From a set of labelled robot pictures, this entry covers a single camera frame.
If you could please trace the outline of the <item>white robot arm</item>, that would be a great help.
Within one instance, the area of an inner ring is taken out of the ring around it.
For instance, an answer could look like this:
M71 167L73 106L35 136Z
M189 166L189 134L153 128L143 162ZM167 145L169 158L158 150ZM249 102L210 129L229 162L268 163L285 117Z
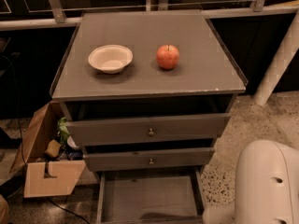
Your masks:
M211 206L204 224L299 224L299 150L257 140L240 153L235 199Z

